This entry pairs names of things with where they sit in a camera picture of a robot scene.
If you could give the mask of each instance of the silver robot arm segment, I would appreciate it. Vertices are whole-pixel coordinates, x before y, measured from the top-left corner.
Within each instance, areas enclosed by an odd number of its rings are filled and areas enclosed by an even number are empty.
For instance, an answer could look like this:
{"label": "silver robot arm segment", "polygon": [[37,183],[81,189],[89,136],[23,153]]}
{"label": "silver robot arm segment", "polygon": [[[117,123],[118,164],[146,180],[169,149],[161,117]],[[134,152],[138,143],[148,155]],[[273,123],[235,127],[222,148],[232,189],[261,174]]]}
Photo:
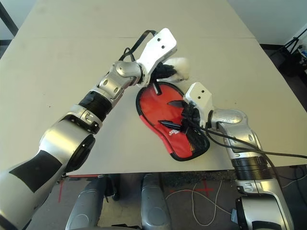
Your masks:
{"label": "silver robot arm segment", "polygon": [[[248,117],[239,110],[214,109],[211,93],[199,82],[192,84],[184,95],[200,113],[201,127],[243,140],[261,149],[256,133],[248,126]],[[224,138],[233,147],[250,146]],[[260,154],[227,148],[236,172],[237,189],[244,196],[236,200],[240,229],[293,230],[293,222],[278,181],[268,169],[266,158]]]}
{"label": "silver robot arm segment", "polygon": [[147,43],[137,62],[113,63],[80,103],[45,132],[32,159],[0,173],[0,229],[20,230],[28,225],[56,181],[85,162],[94,134],[124,90],[135,84],[147,86],[156,65],[176,49],[176,40],[163,29]]}

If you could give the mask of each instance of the black strap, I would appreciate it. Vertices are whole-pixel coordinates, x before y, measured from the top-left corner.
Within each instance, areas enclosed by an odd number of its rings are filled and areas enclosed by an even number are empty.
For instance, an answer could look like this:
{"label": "black strap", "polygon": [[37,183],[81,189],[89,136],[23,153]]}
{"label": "black strap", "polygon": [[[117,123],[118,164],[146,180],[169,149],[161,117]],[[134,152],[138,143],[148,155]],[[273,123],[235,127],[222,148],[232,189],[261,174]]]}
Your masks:
{"label": "black strap", "polygon": [[129,50],[127,53],[124,53],[120,58],[119,61],[123,61],[126,56],[133,54],[133,52],[140,46],[140,44],[144,41],[144,39],[147,37],[147,35],[151,33],[153,36],[157,34],[157,31],[155,30],[146,30],[140,38],[136,41],[134,46]]}

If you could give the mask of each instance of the red tape mark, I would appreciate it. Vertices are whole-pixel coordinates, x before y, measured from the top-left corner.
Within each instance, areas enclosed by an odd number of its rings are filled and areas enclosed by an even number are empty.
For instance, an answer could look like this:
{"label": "red tape mark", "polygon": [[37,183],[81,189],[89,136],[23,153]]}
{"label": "red tape mark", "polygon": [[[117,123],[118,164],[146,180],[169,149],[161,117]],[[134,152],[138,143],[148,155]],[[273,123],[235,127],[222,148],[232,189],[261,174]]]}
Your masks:
{"label": "red tape mark", "polygon": [[64,180],[61,180],[61,181],[59,182],[59,199],[58,199],[58,203],[61,202],[63,184],[64,184]]}
{"label": "red tape mark", "polygon": [[206,179],[203,179],[202,183],[203,183],[203,185],[205,186],[204,191],[206,192],[206,196],[208,197],[208,196],[209,196],[209,191],[210,191],[210,190],[213,191],[213,189],[212,189],[212,188],[207,188]]}

